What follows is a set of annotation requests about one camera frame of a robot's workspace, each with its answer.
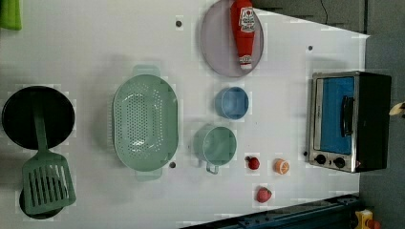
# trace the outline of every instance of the oven knob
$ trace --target oven knob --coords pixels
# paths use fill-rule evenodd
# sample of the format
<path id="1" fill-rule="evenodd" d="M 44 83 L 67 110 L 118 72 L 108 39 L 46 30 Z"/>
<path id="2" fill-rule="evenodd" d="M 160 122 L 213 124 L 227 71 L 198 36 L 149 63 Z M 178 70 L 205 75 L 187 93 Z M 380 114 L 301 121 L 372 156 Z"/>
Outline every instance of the oven knob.
<path id="1" fill-rule="evenodd" d="M 318 164 L 325 164 L 327 162 L 327 158 L 323 155 L 318 155 L 315 160 Z"/>
<path id="2" fill-rule="evenodd" d="M 336 160 L 333 161 L 337 168 L 341 169 L 345 167 L 345 160 L 342 157 L 338 157 Z"/>

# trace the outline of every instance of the green spatula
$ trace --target green spatula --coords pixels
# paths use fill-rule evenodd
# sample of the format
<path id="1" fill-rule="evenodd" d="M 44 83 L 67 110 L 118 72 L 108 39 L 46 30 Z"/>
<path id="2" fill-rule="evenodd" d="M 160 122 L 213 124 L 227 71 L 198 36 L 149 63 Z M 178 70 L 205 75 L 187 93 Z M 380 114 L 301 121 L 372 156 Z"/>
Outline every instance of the green spatula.
<path id="1" fill-rule="evenodd" d="M 75 202 L 68 161 L 48 149 L 40 102 L 33 102 L 33 116 L 38 153 L 23 166 L 24 201 L 26 212 L 30 215 L 49 212 Z"/>

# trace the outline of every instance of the black frying pan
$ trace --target black frying pan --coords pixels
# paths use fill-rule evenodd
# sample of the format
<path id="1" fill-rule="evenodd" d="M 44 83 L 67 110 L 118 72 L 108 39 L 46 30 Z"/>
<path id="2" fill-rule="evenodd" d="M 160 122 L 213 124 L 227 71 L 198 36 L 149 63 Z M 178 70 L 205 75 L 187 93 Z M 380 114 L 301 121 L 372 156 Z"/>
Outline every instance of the black frying pan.
<path id="1" fill-rule="evenodd" d="M 55 147 L 72 132 L 75 125 L 75 111 L 69 99 L 52 88 L 34 86 L 13 94 L 3 109 L 4 131 L 21 147 L 38 149 L 32 114 L 33 94 L 40 99 L 44 109 L 48 145 L 50 148 Z"/>

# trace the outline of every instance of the colander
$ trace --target colander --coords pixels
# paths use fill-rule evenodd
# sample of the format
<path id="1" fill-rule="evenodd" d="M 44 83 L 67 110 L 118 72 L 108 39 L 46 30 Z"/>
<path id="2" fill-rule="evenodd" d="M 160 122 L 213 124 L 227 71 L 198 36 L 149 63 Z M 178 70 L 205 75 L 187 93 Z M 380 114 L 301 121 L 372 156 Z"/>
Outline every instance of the colander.
<path id="1" fill-rule="evenodd" d="M 161 176 L 179 142 L 178 101 L 155 66 L 141 65 L 114 99 L 114 145 L 120 160 L 137 179 Z"/>

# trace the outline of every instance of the green object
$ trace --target green object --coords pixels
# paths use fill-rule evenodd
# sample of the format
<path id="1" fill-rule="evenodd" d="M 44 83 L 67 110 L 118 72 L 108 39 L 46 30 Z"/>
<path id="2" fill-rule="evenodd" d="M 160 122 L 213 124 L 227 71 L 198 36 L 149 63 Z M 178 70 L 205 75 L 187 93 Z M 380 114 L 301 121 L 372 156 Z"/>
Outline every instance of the green object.
<path id="1" fill-rule="evenodd" d="M 140 65 L 114 98 L 114 145 L 138 180 L 156 179 L 179 143 L 178 100 L 155 66 Z"/>
<path id="2" fill-rule="evenodd" d="M 197 156 L 207 162 L 206 171 L 214 175 L 218 174 L 219 166 L 225 165 L 235 155 L 236 145 L 235 135 L 226 127 L 205 125 L 194 137 Z"/>
<path id="3" fill-rule="evenodd" d="M 0 27 L 13 31 L 21 31 L 19 0 L 0 0 Z"/>
<path id="4" fill-rule="evenodd" d="M 33 102 L 38 153 L 23 166 L 27 214 L 37 215 L 75 202 L 75 189 L 66 158 L 48 149 L 42 105 Z"/>

